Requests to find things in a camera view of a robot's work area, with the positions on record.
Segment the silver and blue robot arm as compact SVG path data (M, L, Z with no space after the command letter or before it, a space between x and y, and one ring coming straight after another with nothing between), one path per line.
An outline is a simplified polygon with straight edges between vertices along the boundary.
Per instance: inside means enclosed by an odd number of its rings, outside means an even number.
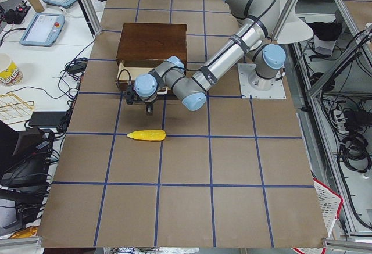
M176 56L164 60L134 81L133 91L140 101L152 103L162 88L169 88L190 111L206 102L206 92L217 84L249 51L256 49L273 32L280 17L280 0L223 0L231 14L243 25L191 77Z

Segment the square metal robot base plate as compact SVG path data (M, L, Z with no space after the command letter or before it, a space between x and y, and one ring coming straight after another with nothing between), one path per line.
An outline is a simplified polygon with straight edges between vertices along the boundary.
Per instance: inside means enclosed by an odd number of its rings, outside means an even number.
M239 63L238 77L243 99L286 99L284 84L279 78L280 72L271 80L259 78L256 74L256 65Z

